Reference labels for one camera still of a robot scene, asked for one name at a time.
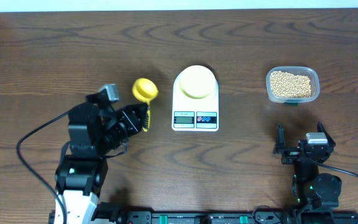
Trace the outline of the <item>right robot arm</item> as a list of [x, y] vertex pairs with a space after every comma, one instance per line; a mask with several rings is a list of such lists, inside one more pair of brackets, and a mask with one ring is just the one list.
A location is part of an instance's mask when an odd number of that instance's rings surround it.
[[307, 133], [297, 146], [287, 146], [284, 127], [278, 125], [278, 136], [273, 152], [282, 156], [282, 164], [295, 170], [293, 194], [306, 211], [334, 209], [339, 206], [342, 181], [338, 176], [320, 173], [319, 166], [329, 159], [336, 143], [321, 122], [317, 131]]

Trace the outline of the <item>yellow plastic measuring scoop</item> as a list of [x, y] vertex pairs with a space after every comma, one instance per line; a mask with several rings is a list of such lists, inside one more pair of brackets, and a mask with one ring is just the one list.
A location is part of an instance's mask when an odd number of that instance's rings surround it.
[[158, 88], [154, 82], [147, 78], [138, 78], [132, 86], [132, 94], [139, 101], [146, 103], [148, 106], [143, 130], [147, 132], [150, 128], [150, 102], [158, 95]]

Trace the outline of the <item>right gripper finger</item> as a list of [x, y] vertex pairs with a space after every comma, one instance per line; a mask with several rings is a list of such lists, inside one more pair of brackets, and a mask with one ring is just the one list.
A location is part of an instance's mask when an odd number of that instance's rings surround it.
[[284, 128], [281, 124], [278, 125], [278, 135], [275, 141], [274, 152], [282, 152], [285, 149], [285, 135]]
[[328, 134], [328, 132], [325, 130], [324, 126], [323, 126], [323, 123], [321, 121], [318, 122], [317, 124], [317, 131], [319, 133], [324, 133], [325, 136], [326, 136], [326, 139], [328, 140], [328, 144], [331, 146], [331, 147], [335, 147], [336, 146], [336, 143], [335, 141], [332, 139], [332, 137]]

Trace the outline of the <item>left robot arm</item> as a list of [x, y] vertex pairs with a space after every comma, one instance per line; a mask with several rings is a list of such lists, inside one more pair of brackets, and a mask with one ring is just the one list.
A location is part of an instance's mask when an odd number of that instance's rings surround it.
[[55, 172], [55, 223], [95, 223], [99, 196], [108, 171], [110, 153], [126, 148], [131, 136], [140, 133], [147, 120], [147, 103], [115, 110], [117, 98], [103, 90], [86, 97], [68, 112], [70, 140], [62, 147]]

